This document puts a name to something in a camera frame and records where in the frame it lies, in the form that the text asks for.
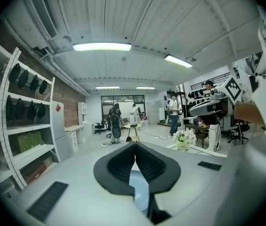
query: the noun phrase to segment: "office chair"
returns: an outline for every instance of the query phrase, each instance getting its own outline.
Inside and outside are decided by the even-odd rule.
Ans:
[[[94,126],[97,130],[95,130],[95,134],[96,133],[101,133],[101,132],[104,132],[105,133],[105,131],[103,130],[103,128],[105,128],[105,125],[104,125],[104,119],[102,119],[101,120],[101,123],[96,123],[97,125],[96,126]]]
[[[244,123],[244,121],[241,121],[241,120],[235,120],[236,121],[236,125],[237,125],[237,128],[233,129],[234,132],[237,132],[238,134],[237,135],[231,135],[231,131],[229,132],[229,136],[228,136],[228,143],[230,143],[232,140],[235,140],[234,142],[234,145],[236,143],[236,140],[238,139],[241,144],[244,144],[244,139],[248,140],[248,138],[244,137],[243,136],[243,132],[245,131],[248,131],[250,130],[250,126],[248,125],[248,122],[247,124]]]

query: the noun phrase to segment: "vase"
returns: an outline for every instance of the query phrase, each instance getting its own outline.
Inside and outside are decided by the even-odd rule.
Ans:
[[[188,150],[190,144],[188,141],[177,141],[177,150]]]

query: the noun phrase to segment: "white flowers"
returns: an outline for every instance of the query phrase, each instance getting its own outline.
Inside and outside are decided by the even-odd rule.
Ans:
[[[188,141],[190,144],[194,145],[196,136],[192,129],[186,129],[186,130],[177,131],[173,135],[172,139],[181,142]]]

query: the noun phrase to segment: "refrigerator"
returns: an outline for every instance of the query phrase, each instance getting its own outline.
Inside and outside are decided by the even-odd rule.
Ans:
[[[64,104],[52,101],[52,123],[53,133],[56,141],[56,149],[60,157],[60,162],[65,161],[71,156],[71,145],[66,139],[64,128]]]

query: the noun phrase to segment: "white corrugated ceiling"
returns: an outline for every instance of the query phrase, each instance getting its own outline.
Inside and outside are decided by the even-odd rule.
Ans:
[[[141,82],[158,90],[173,88],[259,50],[258,10],[253,0],[45,2],[58,33],[48,40],[54,61],[88,90],[112,84],[135,89]],[[19,26],[11,13],[6,15],[9,22],[27,38],[23,33],[29,24]],[[73,43],[94,41],[131,43],[132,51],[75,53],[72,49]],[[195,58],[193,69],[161,59],[166,54]]]

